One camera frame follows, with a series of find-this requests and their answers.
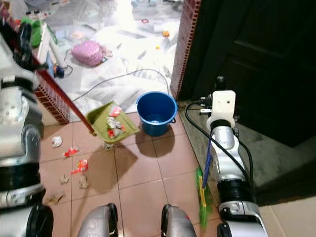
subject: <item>door panel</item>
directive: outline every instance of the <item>door panel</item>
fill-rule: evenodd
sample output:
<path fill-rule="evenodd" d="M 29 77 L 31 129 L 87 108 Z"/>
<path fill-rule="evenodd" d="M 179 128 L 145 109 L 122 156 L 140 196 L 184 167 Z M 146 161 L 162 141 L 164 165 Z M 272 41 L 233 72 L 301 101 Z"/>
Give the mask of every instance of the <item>door panel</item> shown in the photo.
<path fill-rule="evenodd" d="M 235 0 L 223 0 L 194 97 L 209 94 L 215 78 L 225 76 L 237 94 L 239 122 L 295 146 L 316 131 L 306 123 L 306 101 L 316 101 L 316 3 L 237 2 L 239 9 Z"/>

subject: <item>cluttered floor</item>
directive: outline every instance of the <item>cluttered floor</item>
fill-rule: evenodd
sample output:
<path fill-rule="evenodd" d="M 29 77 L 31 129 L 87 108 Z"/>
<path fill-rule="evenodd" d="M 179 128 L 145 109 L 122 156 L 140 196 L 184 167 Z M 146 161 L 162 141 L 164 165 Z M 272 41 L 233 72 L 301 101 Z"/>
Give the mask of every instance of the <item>cluttered floor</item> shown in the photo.
<path fill-rule="evenodd" d="M 140 124 L 137 113 L 128 116 Z M 62 143 L 53 148 L 56 136 Z M 86 214 L 109 202 L 118 208 L 120 237 L 160 236 L 161 211 L 167 203 L 186 211 L 198 237 L 216 236 L 221 222 L 216 207 L 207 230 L 199 226 L 198 162 L 179 115 L 161 137 L 141 130 L 109 150 L 102 145 L 82 122 L 45 127 L 40 174 L 47 189 L 43 202 L 54 213 L 53 236 L 77 236 Z M 78 152 L 65 158 L 64 152 L 71 147 Z M 82 159 L 87 160 L 87 170 L 71 175 Z"/>
<path fill-rule="evenodd" d="M 83 114 L 110 101 L 131 113 L 137 98 L 148 91 L 170 94 L 182 1 L 132 2 L 53 1 L 41 7 L 68 65 L 65 77 L 55 80 Z M 106 49 L 101 64 L 90 67 L 71 54 L 86 40 Z M 79 119 L 71 114 L 70 120 Z"/>

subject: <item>broom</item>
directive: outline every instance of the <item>broom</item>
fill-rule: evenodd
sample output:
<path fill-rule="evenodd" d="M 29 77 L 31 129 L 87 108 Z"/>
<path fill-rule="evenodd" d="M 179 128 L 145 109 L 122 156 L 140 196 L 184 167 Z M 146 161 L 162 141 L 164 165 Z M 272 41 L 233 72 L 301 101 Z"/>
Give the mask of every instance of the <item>broom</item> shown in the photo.
<path fill-rule="evenodd" d="M 207 156 L 206 156 L 206 164 L 205 164 L 205 172 L 203 176 L 203 172 L 201 168 L 196 170 L 196 186 L 198 188 L 199 195 L 199 221 L 202 229 L 206 229 L 208 221 L 208 216 L 213 212 L 211 204 L 213 203 L 211 192 L 207 186 L 207 177 L 209 173 L 209 168 L 211 165 L 211 141 L 208 143 Z"/>

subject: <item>blue bucket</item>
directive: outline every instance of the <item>blue bucket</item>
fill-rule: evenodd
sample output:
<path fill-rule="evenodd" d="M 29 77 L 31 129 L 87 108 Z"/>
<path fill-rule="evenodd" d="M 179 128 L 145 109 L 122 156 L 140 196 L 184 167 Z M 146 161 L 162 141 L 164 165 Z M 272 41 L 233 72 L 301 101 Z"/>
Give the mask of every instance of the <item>blue bucket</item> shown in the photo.
<path fill-rule="evenodd" d="M 152 91 L 137 100 L 137 111 L 142 127 L 150 136 L 161 136 L 168 130 L 169 123 L 175 123 L 177 103 L 168 94 Z"/>

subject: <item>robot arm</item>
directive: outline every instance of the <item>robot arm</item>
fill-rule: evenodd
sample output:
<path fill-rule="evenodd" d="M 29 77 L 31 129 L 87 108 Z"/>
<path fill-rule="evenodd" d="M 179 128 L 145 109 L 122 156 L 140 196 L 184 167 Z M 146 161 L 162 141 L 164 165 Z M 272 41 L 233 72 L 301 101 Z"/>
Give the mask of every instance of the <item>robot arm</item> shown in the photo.
<path fill-rule="evenodd" d="M 244 169 L 238 153 L 239 140 L 233 133 L 235 93 L 215 91 L 212 95 L 212 114 L 207 120 L 211 137 L 226 149 Z M 218 211 L 223 223 L 217 228 L 218 237 L 267 237 L 259 207 L 255 203 L 252 184 L 240 167 L 212 143 L 211 175 L 217 183 L 220 197 Z"/>
<path fill-rule="evenodd" d="M 51 236 L 53 213 L 42 205 L 42 114 L 29 47 L 30 26 L 19 34 L 0 22 L 0 236 Z"/>

